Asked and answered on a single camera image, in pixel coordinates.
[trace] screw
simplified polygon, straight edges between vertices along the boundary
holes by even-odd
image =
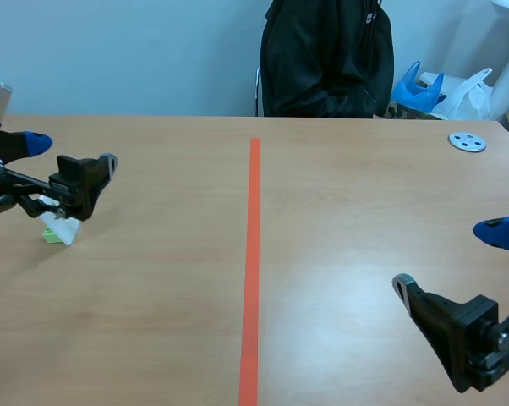
[[[509,347],[509,334],[503,332],[499,336],[499,340],[497,341],[497,344],[499,346],[499,351],[504,351]]]
[[[67,216],[67,213],[64,209],[57,209],[57,211],[55,213],[56,220],[59,218],[65,218],[66,216]]]

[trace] black hoodie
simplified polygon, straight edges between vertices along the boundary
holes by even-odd
[[[390,19],[377,0],[274,0],[266,18],[266,116],[384,115],[394,59]]]

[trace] chair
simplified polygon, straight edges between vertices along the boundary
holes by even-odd
[[[256,90],[254,91],[254,116],[259,117],[260,66],[256,69]]]

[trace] white wall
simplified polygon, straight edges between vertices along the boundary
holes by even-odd
[[[0,0],[12,112],[252,115],[271,0]],[[385,0],[396,78],[422,68],[492,80],[509,25],[490,0]]]

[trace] white plastic bag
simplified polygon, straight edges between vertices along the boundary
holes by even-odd
[[[493,69],[487,68],[460,84],[445,100],[435,106],[432,114],[449,120],[491,119],[491,93],[484,83]]]

